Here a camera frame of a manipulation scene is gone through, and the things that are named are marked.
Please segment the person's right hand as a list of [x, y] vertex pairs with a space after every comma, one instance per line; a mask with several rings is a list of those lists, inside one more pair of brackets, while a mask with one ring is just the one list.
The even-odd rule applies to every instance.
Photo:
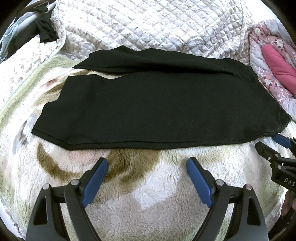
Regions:
[[281, 216], [286, 216], [291, 208], [296, 211], [296, 196], [294, 192], [288, 190], [282, 205]]

